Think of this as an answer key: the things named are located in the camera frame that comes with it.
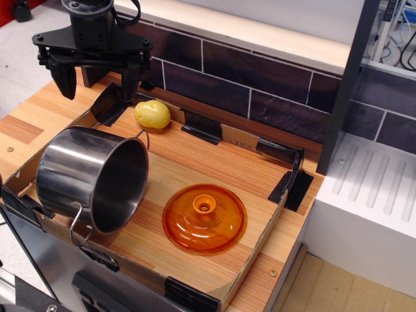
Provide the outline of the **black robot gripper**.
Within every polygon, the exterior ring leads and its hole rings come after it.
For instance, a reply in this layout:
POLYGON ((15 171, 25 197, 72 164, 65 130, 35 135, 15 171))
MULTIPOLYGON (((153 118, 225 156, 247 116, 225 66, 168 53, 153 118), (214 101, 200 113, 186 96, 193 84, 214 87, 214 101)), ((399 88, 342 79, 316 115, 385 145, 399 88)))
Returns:
POLYGON ((113 1, 62 1, 71 25, 35 34, 38 60, 47 66, 60 93, 73 100, 77 88, 75 66, 123 68, 122 94, 125 103, 135 100, 140 74, 151 66, 153 42, 126 31, 138 23, 141 7, 133 1, 136 16, 124 20, 113 1))

